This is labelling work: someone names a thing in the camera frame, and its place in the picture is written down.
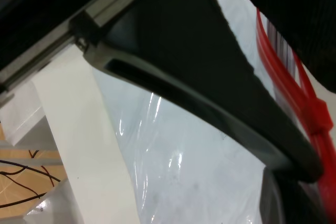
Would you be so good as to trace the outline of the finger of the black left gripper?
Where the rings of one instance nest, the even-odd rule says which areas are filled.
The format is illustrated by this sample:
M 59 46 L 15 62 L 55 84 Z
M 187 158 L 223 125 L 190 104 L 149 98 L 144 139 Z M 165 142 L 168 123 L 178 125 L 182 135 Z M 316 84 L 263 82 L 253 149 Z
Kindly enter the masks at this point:
M 295 180 L 263 171 L 259 212 L 262 223 L 328 223 L 324 212 Z

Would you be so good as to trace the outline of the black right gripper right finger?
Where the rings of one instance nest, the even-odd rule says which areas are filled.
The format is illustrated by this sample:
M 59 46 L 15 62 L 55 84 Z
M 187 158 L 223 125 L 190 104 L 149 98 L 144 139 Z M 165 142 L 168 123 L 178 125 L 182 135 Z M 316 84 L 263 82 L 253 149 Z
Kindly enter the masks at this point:
M 316 80 L 335 92 L 335 0 L 250 0 Z

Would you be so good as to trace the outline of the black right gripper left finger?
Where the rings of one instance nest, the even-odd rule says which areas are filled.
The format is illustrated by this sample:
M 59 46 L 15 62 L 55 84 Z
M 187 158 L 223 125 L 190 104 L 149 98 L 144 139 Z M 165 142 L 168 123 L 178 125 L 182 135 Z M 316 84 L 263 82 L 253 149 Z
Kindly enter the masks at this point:
M 318 154 L 276 104 L 217 0 L 95 0 L 70 21 L 96 69 L 230 136 L 268 168 L 313 183 Z

